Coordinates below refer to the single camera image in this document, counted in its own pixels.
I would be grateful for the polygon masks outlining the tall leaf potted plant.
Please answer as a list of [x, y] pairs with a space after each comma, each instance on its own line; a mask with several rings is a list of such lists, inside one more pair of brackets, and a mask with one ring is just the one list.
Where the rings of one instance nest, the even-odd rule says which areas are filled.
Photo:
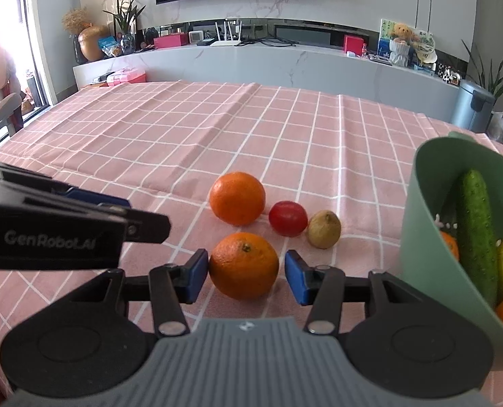
[[484, 88], [498, 101], [503, 96], [503, 57], [497, 66], [494, 66], [493, 59], [490, 59], [489, 68], [486, 68], [479, 48], [477, 46], [470, 48], [463, 40], [461, 42], [468, 54], [468, 64], [477, 72], [476, 77], [467, 75], [470, 81]]

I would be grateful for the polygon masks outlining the red box on console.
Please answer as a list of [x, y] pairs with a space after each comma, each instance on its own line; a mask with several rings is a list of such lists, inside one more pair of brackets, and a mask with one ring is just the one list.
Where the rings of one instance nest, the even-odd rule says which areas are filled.
[[362, 56], [366, 50], [365, 40], [354, 35], [345, 35], [343, 51], [351, 56]]

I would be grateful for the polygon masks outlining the pink checkered tablecloth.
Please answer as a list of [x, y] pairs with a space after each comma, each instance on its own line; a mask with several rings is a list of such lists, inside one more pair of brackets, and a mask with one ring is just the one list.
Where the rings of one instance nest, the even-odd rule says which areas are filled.
[[[407, 283], [400, 242], [417, 149], [451, 126], [354, 97], [259, 84], [164, 82], [85, 88], [0, 147], [0, 162], [165, 215], [160, 245], [124, 244], [93, 270], [0, 270], [0, 380], [10, 406], [484, 406], [486, 333]], [[209, 193], [244, 172], [266, 193], [252, 224], [214, 214]], [[319, 249], [285, 237], [289, 200], [342, 223]], [[237, 301], [209, 272], [181, 308], [190, 333], [154, 332], [148, 273], [210, 254], [235, 232], [269, 241], [276, 282]], [[345, 273], [338, 334], [303, 330], [285, 253]]]

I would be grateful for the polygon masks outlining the white plastic bag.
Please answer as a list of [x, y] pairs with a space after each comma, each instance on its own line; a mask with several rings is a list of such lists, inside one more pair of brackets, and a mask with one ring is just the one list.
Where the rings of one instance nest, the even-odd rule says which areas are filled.
[[487, 134], [491, 140], [503, 142], [503, 111], [492, 113]]

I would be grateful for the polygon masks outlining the red tomato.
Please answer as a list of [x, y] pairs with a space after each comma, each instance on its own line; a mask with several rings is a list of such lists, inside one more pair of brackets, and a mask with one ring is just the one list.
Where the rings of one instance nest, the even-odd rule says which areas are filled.
[[268, 215], [275, 232], [285, 237], [297, 237], [307, 228], [307, 211], [298, 203], [289, 200], [278, 201]]

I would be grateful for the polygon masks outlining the brown kiwi back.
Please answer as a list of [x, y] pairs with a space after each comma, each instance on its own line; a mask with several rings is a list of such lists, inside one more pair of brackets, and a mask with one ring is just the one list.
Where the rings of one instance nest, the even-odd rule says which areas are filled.
[[342, 223], [330, 210], [314, 214], [307, 226], [308, 242], [319, 249], [329, 249], [337, 244], [342, 234]]

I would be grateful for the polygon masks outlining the white wifi router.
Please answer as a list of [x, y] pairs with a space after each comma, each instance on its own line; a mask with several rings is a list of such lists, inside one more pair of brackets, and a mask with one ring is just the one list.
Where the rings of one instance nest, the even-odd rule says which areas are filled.
[[240, 20], [226, 19], [222, 24], [216, 22], [215, 29], [216, 37], [211, 44], [212, 47], [236, 47], [242, 43], [242, 22]]

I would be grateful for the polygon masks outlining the brown round vase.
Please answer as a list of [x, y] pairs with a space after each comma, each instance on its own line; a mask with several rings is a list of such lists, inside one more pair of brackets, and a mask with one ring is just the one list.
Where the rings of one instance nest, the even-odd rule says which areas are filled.
[[108, 27], [100, 25], [91, 25], [81, 31], [78, 41], [81, 52], [88, 62], [96, 62], [103, 58], [104, 54], [98, 40], [107, 38], [109, 34]]

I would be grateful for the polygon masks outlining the pink box on console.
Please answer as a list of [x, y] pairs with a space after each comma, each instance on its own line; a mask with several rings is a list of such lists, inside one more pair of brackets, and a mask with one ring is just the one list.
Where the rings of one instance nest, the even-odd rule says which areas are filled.
[[153, 40], [153, 45], [156, 50], [177, 48], [188, 44], [189, 44], [189, 37], [186, 33], [183, 32], [177, 32], [160, 36]]

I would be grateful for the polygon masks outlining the white tv console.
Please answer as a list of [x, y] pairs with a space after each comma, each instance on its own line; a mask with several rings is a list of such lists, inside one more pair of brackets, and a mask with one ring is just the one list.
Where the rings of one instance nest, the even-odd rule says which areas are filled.
[[73, 72], [82, 88], [124, 68], [145, 71], [151, 82], [258, 83], [360, 97], [443, 121], [451, 119], [458, 94], [456, 86], [436, 76], [304, 45], [187, 45], [89, 62]]

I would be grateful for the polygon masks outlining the left potted green plant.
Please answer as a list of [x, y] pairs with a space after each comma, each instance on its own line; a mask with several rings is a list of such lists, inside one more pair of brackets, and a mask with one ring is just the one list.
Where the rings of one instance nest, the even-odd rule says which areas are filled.
[[134, 53], [136, 49], [136, 40], [131, 27], [136, 24], [145, 8], [145, 5], [138, 5], [137, 0], [116, 0], [114, 11], [103, 10], [113, 17], [113, 21], [119, 27], [121, 33], [119, 43], [124, 54]]

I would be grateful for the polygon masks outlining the green colander bowl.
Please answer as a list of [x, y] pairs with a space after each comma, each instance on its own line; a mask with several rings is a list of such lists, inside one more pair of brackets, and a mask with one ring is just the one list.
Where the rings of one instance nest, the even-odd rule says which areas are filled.
[[489, 337], [493, 369], [503, 370], [503, 322], [481, 295], [447, 238], [458, 245], [457, 185], [461, 176], [479, 172], [489, 199], [491, 229], [503, 241], [503, 155], [467, 134], [451, 131], [424, 142], [413, 158], [400, 242], [402, 278], [419, 291], [480, 327]]

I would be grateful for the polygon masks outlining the green cucumber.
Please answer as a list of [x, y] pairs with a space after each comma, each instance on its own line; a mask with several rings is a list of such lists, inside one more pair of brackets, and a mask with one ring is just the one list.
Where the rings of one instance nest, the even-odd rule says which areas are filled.
[[476, 169], [463, 172], [454, 184], [459, 261], [481, 297], [494, 308], [498, 298], [498, 249], [489, 193]]

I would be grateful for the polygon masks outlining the pink box on floor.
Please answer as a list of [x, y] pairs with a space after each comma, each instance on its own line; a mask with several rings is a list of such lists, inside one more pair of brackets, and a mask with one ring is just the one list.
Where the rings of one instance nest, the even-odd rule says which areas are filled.
[[147, 75], [144, 70], [138, 68], [126, 68], [113, 72], [106, 78], [109, 86], [119, 84], [142, 84], [147, 82]]

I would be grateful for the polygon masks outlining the teddy bear bouquet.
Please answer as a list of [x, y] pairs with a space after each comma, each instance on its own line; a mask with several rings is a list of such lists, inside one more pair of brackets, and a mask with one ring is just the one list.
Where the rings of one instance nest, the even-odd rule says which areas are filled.
[[410, 44], [413, 37], [413, 30], [406, 24], [396, 23], [393, 26], [389, 41], [389, 60], [393, 65], [408, 66]]

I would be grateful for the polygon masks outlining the blue-grey trash bin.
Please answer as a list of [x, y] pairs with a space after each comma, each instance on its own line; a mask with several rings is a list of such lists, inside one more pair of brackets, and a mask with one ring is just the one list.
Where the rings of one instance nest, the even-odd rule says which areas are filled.
[[495, 97], [468, 80], [460, 82], [451, 123], [461, 129], [483, 133], [489, 125]]

